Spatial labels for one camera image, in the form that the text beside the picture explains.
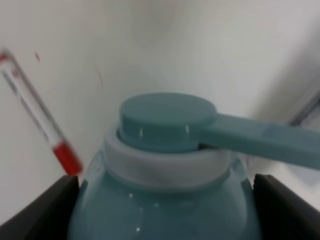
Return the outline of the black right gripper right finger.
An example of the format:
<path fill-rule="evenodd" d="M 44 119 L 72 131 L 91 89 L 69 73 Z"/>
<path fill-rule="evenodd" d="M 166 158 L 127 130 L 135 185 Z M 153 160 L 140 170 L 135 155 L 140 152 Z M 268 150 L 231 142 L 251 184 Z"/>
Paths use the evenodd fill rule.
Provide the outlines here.
<path fill-rule="evenodd" d="M 269 174 L 256 174 L 253 195 L 264 240 L 318 240 L 320 211 Z"/>

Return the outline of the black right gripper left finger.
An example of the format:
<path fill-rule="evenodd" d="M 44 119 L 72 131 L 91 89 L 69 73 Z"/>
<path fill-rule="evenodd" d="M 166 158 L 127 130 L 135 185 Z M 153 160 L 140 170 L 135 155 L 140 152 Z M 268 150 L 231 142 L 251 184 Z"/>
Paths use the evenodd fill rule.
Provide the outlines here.
<path fill-rule="evenodd" d="M 77 176 L 64 175 L 0 226 L 2 240 L 65 240 L 80 191 Z"/>

